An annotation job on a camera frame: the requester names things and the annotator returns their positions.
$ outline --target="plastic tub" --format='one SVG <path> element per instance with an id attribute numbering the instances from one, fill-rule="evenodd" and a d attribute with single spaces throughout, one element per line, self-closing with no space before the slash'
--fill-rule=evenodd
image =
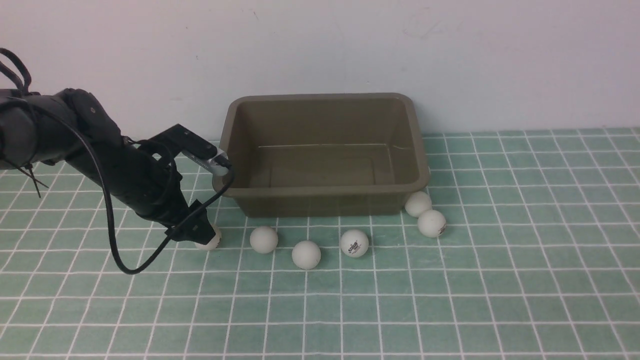
<path id="1" fill-rule="evenodd" d="M 248 217 L 393 214 L 429 181 L 413 103 L 401 94 L 243 97 L 228 109 L 220 148 L 236 171 L 225 196 Z"/>

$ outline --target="black robotic arm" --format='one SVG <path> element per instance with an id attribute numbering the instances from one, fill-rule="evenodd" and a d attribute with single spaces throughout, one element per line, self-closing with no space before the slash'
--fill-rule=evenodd
<path id="1" fill-rule="evenodd" d="M 24 78 L 22 83 L 0 62 L 0 72 L 16 85 L 16 89 L 0 90 L 0 169 L 31 171 L 31 164 L 36 162 L 53 165 L 66 161 L 98 184 L 104 194 L 111 251 L 126 274 L 137 274 L 148 267 L 170 240 L 206 245 L 214 238 L 206 207 L 234 179 L 224 152 L 179 124 L 151 139 L 135 142 L 121 135 L 91 93 L 76 89 L 55 95 L 30 92 L 31 77 L 22 62 L 9 50 L 0 48 L 0 54 L 9 58 Z M 204 203 L 196 200 L 188 206 L 180 190 L 182 176 L 175 166 L 174 158 L 179 153 L 214 175 L 227 175 L 226 186 Z M 141 218 L 167 228 L 162 244 L 138 268 L 127 268 L 120 259 L 111 195 Z"/>

